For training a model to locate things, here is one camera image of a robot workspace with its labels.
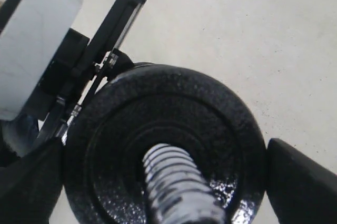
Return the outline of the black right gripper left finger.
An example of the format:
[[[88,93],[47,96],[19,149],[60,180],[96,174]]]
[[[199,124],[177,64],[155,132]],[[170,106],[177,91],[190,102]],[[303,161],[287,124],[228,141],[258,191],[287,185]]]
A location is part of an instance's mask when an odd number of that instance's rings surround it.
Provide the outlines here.
[[[1,223],[49,223],[62,190],[61,139],[1,169]]]

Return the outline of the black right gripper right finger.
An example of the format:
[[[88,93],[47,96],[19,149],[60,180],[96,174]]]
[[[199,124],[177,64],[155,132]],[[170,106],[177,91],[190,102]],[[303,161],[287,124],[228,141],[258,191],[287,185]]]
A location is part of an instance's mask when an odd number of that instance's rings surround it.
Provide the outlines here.
[[[266,193],[279,223],[336,223],[336,174],[272,138]]]

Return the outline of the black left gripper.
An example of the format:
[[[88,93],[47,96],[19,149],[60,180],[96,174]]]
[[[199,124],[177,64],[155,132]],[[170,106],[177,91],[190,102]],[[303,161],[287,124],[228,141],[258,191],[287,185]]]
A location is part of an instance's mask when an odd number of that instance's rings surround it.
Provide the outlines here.
[[[146,1],[116,0],[93,38],[67,31],[23,111],[13,121],[1,121],[2,166],[64,136],[102,79],[133,67],[120,46]]]

